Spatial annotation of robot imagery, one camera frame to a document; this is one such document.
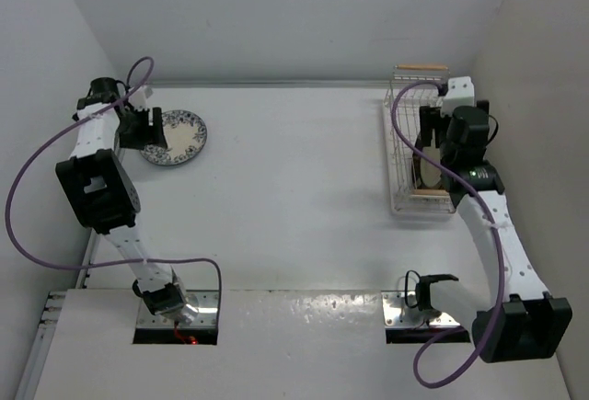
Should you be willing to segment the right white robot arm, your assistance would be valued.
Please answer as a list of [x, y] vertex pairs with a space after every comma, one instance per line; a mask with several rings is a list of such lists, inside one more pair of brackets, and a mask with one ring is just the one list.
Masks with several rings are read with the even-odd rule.
[[451, 315], [487, 363], [548, 359], [572, 320], [572, 307], [555, 298], [527, 257], [508, 211], [505, 187], [487, 160], [489, 106], [419, 109], [421, 148], [434, 145], [442, 185], [466, 224], [493, 301], [470, 293], [453, 274], [424, 275], [415, 288], [423, 313]]

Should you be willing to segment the plain dark rim plate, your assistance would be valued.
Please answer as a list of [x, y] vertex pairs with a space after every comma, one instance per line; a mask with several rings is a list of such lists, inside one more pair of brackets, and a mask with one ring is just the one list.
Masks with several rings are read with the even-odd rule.
[[[415, 147], [432, 158], [437, 164], [441, 164], [441, 151], [435, 143], [424, 146], [421, 136], [418, 135]], [[443, 189], [442, 173], [438, 167], [433, 166], [417, 154], [411, 156], [411, 180], [415, 189]]]

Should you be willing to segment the blue floral plate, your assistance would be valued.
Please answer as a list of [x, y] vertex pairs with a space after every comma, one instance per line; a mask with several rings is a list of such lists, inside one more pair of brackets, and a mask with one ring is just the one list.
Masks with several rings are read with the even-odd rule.
[[156, 166], [179, 166], [195, 158], [207, 142], [205, 122], [194, 112], [176, 109], [162, 113], [167, 148], [148, 145], [140, 152], [147, 162]]

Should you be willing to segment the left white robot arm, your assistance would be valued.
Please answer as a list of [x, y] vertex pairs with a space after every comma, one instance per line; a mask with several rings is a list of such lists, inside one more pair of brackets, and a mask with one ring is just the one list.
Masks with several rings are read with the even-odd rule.
[[174, 269], [150, 253], [139, 224], [139, 194], [116, 154], [117, 148], [167, 147], [161, 109], [148, 108], [143, 90], [137, 96], [117, 105], [118, 81], [93, 80], [76, 105], [75, 149], [55, 172], [80, 224], [102, 235], [128, 262], [133, 292], [150, 314], [178, 325], [185, 320], [187, 294]]

